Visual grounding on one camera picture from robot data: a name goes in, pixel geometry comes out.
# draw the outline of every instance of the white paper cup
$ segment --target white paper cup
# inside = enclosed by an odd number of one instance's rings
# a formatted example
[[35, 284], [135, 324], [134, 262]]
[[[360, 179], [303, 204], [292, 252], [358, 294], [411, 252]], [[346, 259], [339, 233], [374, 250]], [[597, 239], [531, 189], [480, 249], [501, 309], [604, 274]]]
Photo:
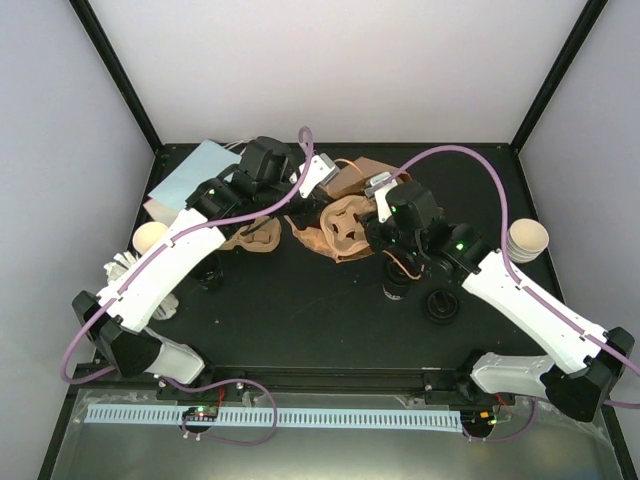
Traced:
[[549, 246], [549, 233], [539, 222], [521, 218], [507, 232], [507, 254], [514, 263], [527, 263]]

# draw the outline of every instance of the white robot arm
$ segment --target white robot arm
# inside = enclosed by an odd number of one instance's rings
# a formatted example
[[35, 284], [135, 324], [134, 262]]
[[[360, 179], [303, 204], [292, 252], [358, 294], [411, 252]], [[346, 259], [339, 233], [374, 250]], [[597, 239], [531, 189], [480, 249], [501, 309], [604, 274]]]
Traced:
[[[148, 328], [151, 315], [196, 265], [243, 225], [227, 222], [218, 228], [209, 225], [212, 220], [242, 214], [251, 217], [263, 204], [271, 205], [286, 196], [303, 170], [304, 165], [298, 165], [287, 145], [259, 137], [248, 145], [239, 165], [198, 187], [187, 199], [187, 208], [179, 212], [168, 231], [132, 268], [97, 296], [81, 292], [74, 299], [73, 307], [81, 323], [98, 308], [106, 308], [103, 318], [88, 334], [123, 376], [151, 373], [190, 384], [200, 375], [205, 360], [191, 347]], [[320, 194], [313, 191], [337, 172], [326, 155], [314, 156], [299, 191], [281, 213], [306, 213], [309, 207], [313, 210], [329, 202], [329, 198], [319, 198]], [[224, 178], [230, 173], [232, 180], [228, 182]]]
[[590, 338], [628, 357], [633, 337], [619, 327], [607, 331], [586, 320], [517, 268], [511, 266], [510, 272], [500, 250], [484, 244], [468, 225], [449, 225], [431, 192], [417, 182], [393, 185], [376, 202], [378, 211], [384, 204], [383, 210], [391, 216], [383, 221], [373, 214], [364, 220], [375, 251], [392, 249], [409, 270], [419, 271], [418, 259], [427, 271], [443, 271], [451, 282], [501, 312], [547, 353], [505, 357], [474, 352], [465, 362], [472, 365], [465, 373], [474, 384], [486, 393], [545, 398], [568, 416], [591, 421], [624, 368]]

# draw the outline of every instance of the orange wire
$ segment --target orange wire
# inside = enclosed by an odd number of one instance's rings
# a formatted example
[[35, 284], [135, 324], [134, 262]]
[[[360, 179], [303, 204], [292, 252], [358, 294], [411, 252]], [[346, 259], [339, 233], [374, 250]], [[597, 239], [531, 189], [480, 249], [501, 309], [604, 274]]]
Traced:
[[344, 158], [339, 158], [337, 160], [334, 160], [333, 163], [346, 163], [348, 165], [351, 165], [353, 168], [355, 168], [356, 170], [358, 170], [358, 172], [360, 173], [360, 176], [362, 178], [364, 178], [364, 172], [362, 170], [360, 170], [360, 167], [358, 167], [355, 163], [353, 163], [351, 160], [346, 160]]
[[404, 272], [404, 274], [407, 277], [409, 277], [411, 280], [420, 280], [422, 278], [422, 275], [412, 275], [412, 274], [410, 274], [409, 270], [407, 270], [407, 267], [402, 265], [400, 260], [398, 260], [393, 253], [389, 252], [388, 250], [383, 250], [382, 253], [386, 253], [387, 255], [389, 255], [391, 260], [393, 260], [396, 263], [396, 265], [398, 265], [398, 267], [400, 267], [400, 269]]
[[507, 410], [509, 411], [509, 413], [513, 413], [513, 410], [511, 410], [511, 408], [509, 407], [509, 405], [507, 405], [507, 402], [505, 402], [502, 397], [500, 396], [499, 393], [496, 393], [496, 397], [498, 397], [498, 401], [504, 405], [505, 407], [507, 407]]

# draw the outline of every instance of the black cable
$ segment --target black cable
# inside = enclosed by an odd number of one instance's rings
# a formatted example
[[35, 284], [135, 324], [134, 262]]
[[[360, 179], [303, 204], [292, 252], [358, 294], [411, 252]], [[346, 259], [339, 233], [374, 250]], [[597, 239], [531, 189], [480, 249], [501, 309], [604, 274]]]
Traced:
[[262, 228], [264, 225], [266, 225], [267, 223], [269, 223], [271, 221], [271, 217], [267, 217], [266, 220], [263, 220], [262, 222], [260, 222], [258, 225], [254, 226], [253, 228], [249, 228], [247, 230], [245, 230], [244, 232], [242, 232], [240, 234], [241, 237], [246, 237], [247, 235], [251, 235], [253, 232], [255, 232], [256, 230], [260, 230], [260, 228]]
[[414, 233], [415, 239], [416, 239], [416, 245], [418, 246], [418, 251], [420, 252], [420, 255], [423, 258], [429, 258], [427, 257], [427, 254], [424, 253], [424, 250], [422, 249], [422, 239], [420, 238], [420, 232], [421, 230], [416, 230]]

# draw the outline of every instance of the black frame edge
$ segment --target black frame edge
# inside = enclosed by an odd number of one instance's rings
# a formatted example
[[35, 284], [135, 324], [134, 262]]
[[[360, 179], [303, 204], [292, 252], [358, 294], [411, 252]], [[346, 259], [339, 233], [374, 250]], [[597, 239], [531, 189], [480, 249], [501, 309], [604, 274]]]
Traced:
[[571, 29], [571, 33], [569, 33], [567, 40], [564, 42], [555, 62], [553, 62], [551, 70], [549, 70], [547, 77], [544, 79], [538, 94], [529, 107], [524, 120], [522, 120], [520, 127], [518, 127], [515, 137], [513, 137], [511, 141], [511, 149], [516, 153], [522, 150], [528, 138], [531, 136], [540, 117], [542, 117], [542, 114], [547, 108], [551, 97], [553, 97], [558, 85], [560, 85], [567, 70], [569, 70], [571, 63], [573, 63], [582, 44], [589, 36], [591, 29], [598, 20], [607, 2], [608, 0], [587, 0], [578, 20], [576, 20], [576, 23]]
[[616, 454], [622, 477], [625, 480], [638, 480], [638, 473], [633, 465], [633, 460], [631, 460], [631, 454], [629, 453], [627, 442], [624, 439], [624, 434], [622, 433], [620, 422], [618, 422], [615, 409], [604, 405], [602, 407], [602, 417], [607, 426], [607, 431], [611, 438], [611, 444], [613, 445], [613, 451]]
[[53, 471], [58, 461], [58, 454], [62, 448], [62, 442], [71, 420], [71, 414], [73, 413], [73, 407], [76, 403], [77, 393], [72, 392], [71, 389], [67, 391], [64, 402], [56, 421], [56, 426], [53, 429], [53, 434], [49, 440], [49, 446], [47, 452], [42, 460], [40, 466], [40, 473], [38, 474], [38, 480], [48, 480], [53, 476]]
[[111, 78], [113, 78], [113, 81], [118, 87], [122, 98], [124, 98], [129, 110], [131, 110], [151, 150], [153, 150], [154, 153], [158, 152], [162, 148], [162, 141], [142, 106], [142, 102], [138, 98], [129, 77], [127, 77], [124, 67], [120, 63], [120, 60], [118, 60], [118, 56], [111, 46], [107, 34], [102, 29], [98, 17], [93, 11], [93, 8], [91, 8], [89, 0], [69, 0], [69, 2], [80, 19], [87, 35], [89, 35], [91, 42], [98, 51], [100, 58], [102, 58], [105, 67], [107, 67], [107, 70], [111, 74]]

